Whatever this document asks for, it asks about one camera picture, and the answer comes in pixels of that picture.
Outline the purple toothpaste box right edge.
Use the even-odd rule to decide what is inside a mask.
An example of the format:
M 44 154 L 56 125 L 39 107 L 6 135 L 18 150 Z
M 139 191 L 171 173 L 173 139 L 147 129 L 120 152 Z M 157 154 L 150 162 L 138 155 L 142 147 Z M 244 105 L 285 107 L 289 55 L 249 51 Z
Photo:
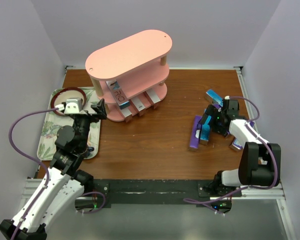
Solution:
M 253 121 L 247 121 L 247 122 L 252 128 L 254 128 L 255 123 Z

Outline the dark mug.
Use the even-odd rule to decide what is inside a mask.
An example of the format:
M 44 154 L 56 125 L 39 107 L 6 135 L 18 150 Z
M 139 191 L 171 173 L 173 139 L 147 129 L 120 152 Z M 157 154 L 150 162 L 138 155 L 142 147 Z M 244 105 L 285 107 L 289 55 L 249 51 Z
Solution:
M 95 148 L 92 147 L 92 146 L 88 146 L 88 147 L 87 147 L 87 151 L 88 151 L 88 152 L 93 152 L 94 150 L 95 150 Z

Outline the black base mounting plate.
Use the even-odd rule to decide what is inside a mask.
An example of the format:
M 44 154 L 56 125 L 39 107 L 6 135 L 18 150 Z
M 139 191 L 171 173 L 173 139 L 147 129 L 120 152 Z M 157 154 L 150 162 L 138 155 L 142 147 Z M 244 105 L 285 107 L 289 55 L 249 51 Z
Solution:
M 236 190 L 211 179 L 95 179 L 92 189 L 105 195 L 104 208 L 114 204 L 182 205 L 185 198 L 204 202 Z

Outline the pink three-tier shelf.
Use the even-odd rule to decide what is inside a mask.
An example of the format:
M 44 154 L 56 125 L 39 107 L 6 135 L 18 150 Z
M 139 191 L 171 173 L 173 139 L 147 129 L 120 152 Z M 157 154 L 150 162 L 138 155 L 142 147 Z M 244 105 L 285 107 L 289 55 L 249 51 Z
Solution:
M 133 108 L 131 98 L 139 97 L 146 112 L 153 107 L 147 100 L 145 91 L 153 89 L 160 98 L 160 103 L 167 96 L 165 81 L 170 73 L 167 55 L 172 46 L 173 40 L 167 33 L 148 29 L 100 48 L 88 56 L 85 69 L 97 97 L 104 99 L 110 121 L 125 120 L 106 81 L 116 80 L 119 83 L 130 102 L 128 108 L 132 117 L 138 114 Z

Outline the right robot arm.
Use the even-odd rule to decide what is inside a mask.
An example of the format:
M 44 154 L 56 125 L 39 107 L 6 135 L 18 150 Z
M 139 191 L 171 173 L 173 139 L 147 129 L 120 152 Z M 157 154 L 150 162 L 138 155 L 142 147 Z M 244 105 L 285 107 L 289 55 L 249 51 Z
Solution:
M 251 119 L 240 116 L 238 101 L 225 100 L 212 119 L 218 127 L 236 137 L 243 152 L 239 167 L 217 172 L 207 188 L 217 194 L 222 187 L 250 186 L 268 190 L 278 186 L 281 147 L 259 135 L 251 126 Z

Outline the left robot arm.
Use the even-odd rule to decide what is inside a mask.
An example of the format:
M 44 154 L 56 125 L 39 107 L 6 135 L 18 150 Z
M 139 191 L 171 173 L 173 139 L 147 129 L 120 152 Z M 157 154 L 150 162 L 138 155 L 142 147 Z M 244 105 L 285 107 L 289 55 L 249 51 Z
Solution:
M 21 210 L 12 219 L 1 222 L 0 232 L 7 240 L 45 240 L 49 225 L 78 197 L 106 198 L 93 190 L 93 176 L 79 169 L 90 151 L 90 125 L 107 119 L 104 99 L 90 107 L 93 113 L 83 109 L 80 98 L 69 98 L 53 108 L 70 117 L 73 123 L 58 129 L 56 151 L 49 166 L 32 158 L 45 170 L 45 176 Z

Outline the purple toothpaste box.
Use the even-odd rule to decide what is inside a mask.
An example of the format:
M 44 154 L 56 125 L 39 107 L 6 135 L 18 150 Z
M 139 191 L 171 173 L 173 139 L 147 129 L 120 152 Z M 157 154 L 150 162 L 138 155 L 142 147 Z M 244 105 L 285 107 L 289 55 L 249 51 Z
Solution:
M 200 134 L 201 134 L 201 120 L 200 115 L 196 115 L 194 117 L 193 125 L 192 125 L 192 130 L 191 130 L 191 135 L 190 135 L 190 140 L 189 140 L 189 145 L 188 145 L 188 150 L 189 151 L 197 151 L 199 148 L 200 144 Z
M 240 144 L 237 138 L 233 139 L 229 147 L 236 152 L 240 152 L 243 149 L 242 145 Z

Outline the floral serving tray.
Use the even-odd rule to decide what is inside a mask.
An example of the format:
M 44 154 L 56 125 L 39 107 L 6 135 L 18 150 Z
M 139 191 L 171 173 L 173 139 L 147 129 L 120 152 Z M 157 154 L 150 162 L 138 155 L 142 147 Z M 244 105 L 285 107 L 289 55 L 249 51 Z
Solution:
M 91 104 L 96 104 L 99 101 L 95 89 L 93 87 L 78 88 L 82 89 L 86 94 L 86 103 L 83 109 L 92 114 L 94 111 L 91 109 Z M 56 152 L 55 141 L 57 139 L 58 130 L 63 126 L 71 126 L 73 122 L 73 119 L 71 119 L 68 116 L 62 115 L 62 113 L 59 111 L 49 112 L 45 115 L 40 140 L 37 148 L 37 157 L 41 161 L 52 160 L 53 154 Z M 87 157 L 88 159 L 92 159 L 98 153 L 100 141 L 100 128 L 101 122 L 90 124 L 87 145 L 89 147 L 94 147 L 94 151 L 90 152 L 89 156 Z

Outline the aluminium frame rail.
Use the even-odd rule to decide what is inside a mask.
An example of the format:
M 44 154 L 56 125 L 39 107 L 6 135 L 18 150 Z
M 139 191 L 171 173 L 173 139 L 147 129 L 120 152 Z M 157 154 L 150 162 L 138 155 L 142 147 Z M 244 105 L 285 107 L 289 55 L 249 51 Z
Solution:
M 292 105 L 290 91 L 294 74 L 290 67 L 246 65 L 241 70 L 243 95 L 251 100 L 260 111 L 257 121 L 258 132 L 269 141 L 281 146 L 283 185 L 270 190 L 260 190 L 258 197 L 267 196 L 285 199 L 284 187 L 288 184 L 288 161 L 290 159 L 293 132 L 289 127 L 288 108 Z

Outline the dark red rimmed plate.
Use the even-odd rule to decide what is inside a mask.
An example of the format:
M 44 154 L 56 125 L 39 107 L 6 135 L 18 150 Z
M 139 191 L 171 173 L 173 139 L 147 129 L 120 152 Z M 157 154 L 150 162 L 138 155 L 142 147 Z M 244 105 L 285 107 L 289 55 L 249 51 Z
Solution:
M 78 114 L 83 113 L 83 107 L 85 106 L 87 102 L 87 96 L 85 92 L 78 87 L 67 87 L 67 88 L 61 88 L 57 89 L 55 93 L 52 93 L 51 99 L 50 99 L 50 108 L 56 108 L 57 105 L 62 104 L 63 102 L 66 102 L 68 99 L 72 98 L 78 98 L 82 101 L 82 107 L 81 111 L 78 111 Z

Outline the blue toothpaste box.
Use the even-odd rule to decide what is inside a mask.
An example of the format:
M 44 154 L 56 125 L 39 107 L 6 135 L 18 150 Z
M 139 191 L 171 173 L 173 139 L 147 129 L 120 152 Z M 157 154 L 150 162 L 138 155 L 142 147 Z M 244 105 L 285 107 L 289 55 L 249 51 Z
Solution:
M 125 95 L 124 91 L 120 87 L 119 83 L 116 80 L 106 81 L 106 84 L 115 99 L 116 103 L 119 106 L 120 110 L 128 108 L 130 106 L 130 101 Z
M 207 117 L 202 117 L 199 121 L 198 125 L 200 126 L 200 135 L 199 135 L 199 143 L 201 145 L 207 145 L 209 142 L 209 136 L 210 136 L 210 122 L 212 120 L 212 117 L 208 115 Z
M 204 97 L 212 105 L 223 106 L 223 98 L 212 89 L 207 90 Z

